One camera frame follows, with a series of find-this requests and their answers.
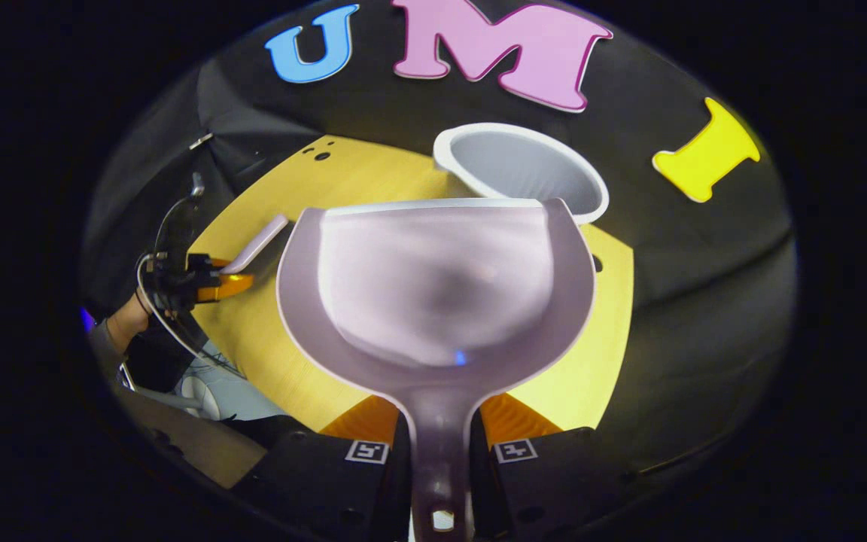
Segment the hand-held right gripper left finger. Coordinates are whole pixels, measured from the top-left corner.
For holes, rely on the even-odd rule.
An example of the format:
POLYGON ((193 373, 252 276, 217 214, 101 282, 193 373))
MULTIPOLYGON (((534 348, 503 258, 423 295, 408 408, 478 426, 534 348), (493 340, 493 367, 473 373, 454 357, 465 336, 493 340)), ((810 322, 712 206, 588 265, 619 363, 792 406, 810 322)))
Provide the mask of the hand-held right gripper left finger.
POLYGON ((266 454, 234 493, 322 541, 409 539, 409 432, 395 405, 368 397, 320 431, 293 416, 236 421, 266 454))

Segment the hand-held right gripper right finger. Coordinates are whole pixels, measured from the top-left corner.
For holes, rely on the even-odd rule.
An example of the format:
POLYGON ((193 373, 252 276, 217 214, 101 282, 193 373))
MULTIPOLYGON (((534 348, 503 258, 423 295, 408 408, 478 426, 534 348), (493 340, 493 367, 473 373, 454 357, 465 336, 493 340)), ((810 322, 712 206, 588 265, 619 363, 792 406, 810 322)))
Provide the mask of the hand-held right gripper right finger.
POLYGON ((578 541, 647 495, 650 483, 603 431, 563 430, 509 394, 473 419, 477 541, 578 541))

